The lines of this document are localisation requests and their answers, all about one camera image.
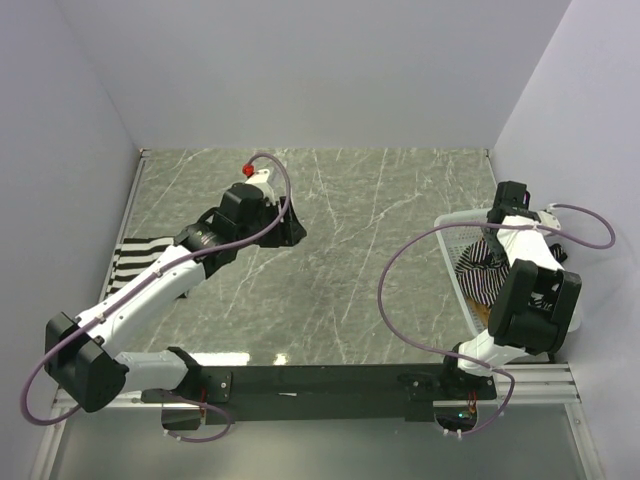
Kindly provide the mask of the purple striped tank top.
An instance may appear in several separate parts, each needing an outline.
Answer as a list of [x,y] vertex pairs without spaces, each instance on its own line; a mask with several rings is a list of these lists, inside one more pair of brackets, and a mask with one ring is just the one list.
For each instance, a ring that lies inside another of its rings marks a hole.
[[484,239],[468,246],[454,267],[463,295],[492,309],[509,274],[510,264],[498,260]]

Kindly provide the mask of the black white striped tank top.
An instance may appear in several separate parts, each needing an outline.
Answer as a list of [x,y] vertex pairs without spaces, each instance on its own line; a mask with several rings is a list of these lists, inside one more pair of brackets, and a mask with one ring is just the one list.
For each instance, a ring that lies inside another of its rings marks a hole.
[[172,244],[172,237],[125,237],[115,248],[105,296],[109,297],[123,288],[158,260]]

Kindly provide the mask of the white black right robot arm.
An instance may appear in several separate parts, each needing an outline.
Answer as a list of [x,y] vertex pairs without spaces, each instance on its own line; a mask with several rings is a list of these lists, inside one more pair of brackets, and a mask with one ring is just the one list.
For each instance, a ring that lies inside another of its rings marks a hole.
[[480,389],[495,368],[557,352],[582,287],[580,276],[564,269],[561,246],[545,239],[557,219],[530,210],[525,184],[499,183],[486,222],[451,265],[456,292],[485,319],[484,329],[443,362],[439,387],[452,399]]

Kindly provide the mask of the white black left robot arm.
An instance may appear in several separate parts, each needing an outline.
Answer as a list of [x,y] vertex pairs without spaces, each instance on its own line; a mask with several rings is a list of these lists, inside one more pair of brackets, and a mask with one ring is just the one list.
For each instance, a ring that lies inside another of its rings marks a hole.
[[115,294],[76,318],[60,313],[46,328],[45,370],[87,413],[119,394],[165,390],[176,401],[198,400],[202,367],[184,350],[128,352],[134,330],[185,292],[233,262],[239,250],[293,247],[306,231],[290,195],[275,198],[264,184],[236,183],[218,206],[176,235],[160,257]]

